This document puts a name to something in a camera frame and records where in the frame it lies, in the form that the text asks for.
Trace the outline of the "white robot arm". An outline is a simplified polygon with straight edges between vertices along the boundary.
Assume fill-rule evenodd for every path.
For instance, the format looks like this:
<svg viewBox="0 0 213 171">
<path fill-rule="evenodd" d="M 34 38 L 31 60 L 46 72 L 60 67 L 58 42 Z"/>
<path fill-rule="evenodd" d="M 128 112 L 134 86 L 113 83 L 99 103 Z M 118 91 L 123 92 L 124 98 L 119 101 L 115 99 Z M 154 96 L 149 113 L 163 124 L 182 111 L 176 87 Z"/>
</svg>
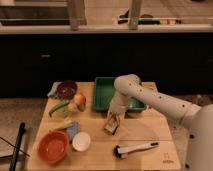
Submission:
<svg viewBox="0 0 213 171">
<path fill-rule="evenodd" d="M 114 119 L 120 123 L 120 116 L 127 111 L 130 99 L 135 98 L 189 130 L 184 171 L 213 171 L 213 104 L 201 107 L 148 89 L 134 74 L 117 77 L 114 87 L 107 122 Z"/>
</svg>

